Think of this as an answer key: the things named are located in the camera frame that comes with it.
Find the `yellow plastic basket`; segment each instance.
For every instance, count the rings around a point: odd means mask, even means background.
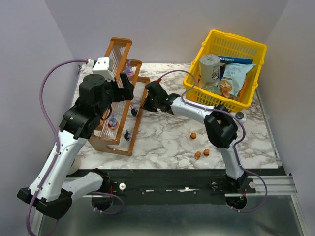
[[[210,31],[206,40],[201,45],[202,47],[189,69],[189,72],[197,79],[200,79],[199,59],[207,54],[253,59],[253,63],[257,65],[247,73],[238,101],[205,91],[199,87],[199,83],[186,94],[186,98],[208,106],[223,104],[230,112],[239,112],[250,107],[255,89],[258,86],[257,81],[261,67],[264,64],[267,46],[235,34],[224,33],[215,29]],[[186,90],[191,88],[192,85],[193,78],[187,75],[184,79]]]

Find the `white wall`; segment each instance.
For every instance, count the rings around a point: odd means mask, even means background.
[[[271,130],[315,235],[315,1],[290,0],[266,44],[259,79]]]
[[[288,0],[45,0],[74,57],[102,56],[111,37],[130,57],[191,62],[213,28],[265,42]]]
[[[0,1],[0,235],[25,236],[28,205],[18,190],[36,178],[54,137],[39,105],[51,67],[72,54],[43,0]],[[44,91],[56,126],[69,107],[76,66],[54,73]]]

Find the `white marble surface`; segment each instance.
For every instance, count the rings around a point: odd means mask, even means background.
[[[152,81],[174,69],[189,70],[189,64],[143,64],[139,75],[150,77]],[[91,69],[83,65],[79,83],[84,76],[90,73]],[[168,93],[181,94],[184,91],[184,76],[179,72],[170,74],[163,78],[161,84]],[[135,101],[139,100],[141,94],[141,91],[137,94],[137,90],[139,88],[135,90]],[[77,97],[78,90],[75,93],[74,101]],[[247,136],[238,145],[238,150],[245,168],[277,168],[275,153],[256,95],[251,107],[243,112],[248,117],[245,123]],[[133,126],[133,123],[134,118],[129,114],[125,124],[126,128]],[[190,139],[191,132],[197,133],[195,140]],[[122,139],[120,146],[126,148],[128,142]],[[194,154],[197,151],[203,152],[204,149],[209,149],[210,155],[208,157],[201,155],[199,160],[195,160]],[[143,112],[132,156],[98,152],[90,143],[82,148],[78,156],[82,159],[81,169],[225,168],[220,152],[208,140],[204,125],[186,117],[162,112]]]

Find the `blue packaging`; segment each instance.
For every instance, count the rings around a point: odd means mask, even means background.
[[[224,62],[224,63],[238,63],[238,64],[244,64],[244,65],[252,64],[252,59],[234,58],[234,57],[226,57],[226,56],[218,56],[218,57],[221,59],[221,62]]]

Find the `figurine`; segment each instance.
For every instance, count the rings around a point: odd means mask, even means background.
[[[112,130],[117,129],[119,126],[119,122],[118,120],[115,119],[115,115],[116,113],[114,113],[112,117],[110,118],[110,120],[108,121],[108,127]]]
[[[131,139],[131,134],[128,132],[128,130],[127,130],[127,132],[124,134],[124,138],[125,138],[127,141],[130,141],[130,139]]]
[[[126,64],[126,69],[123,71],[124,73],[127,74],[128,79],[130,79],[132,76],[134,76],[134,72],[132,71],[132,67],[130,66],[130,61]]]
[[[138,109],[136,109],[134,107],[131,107],[131,114],[132,114],[133,117],[137,117]]]

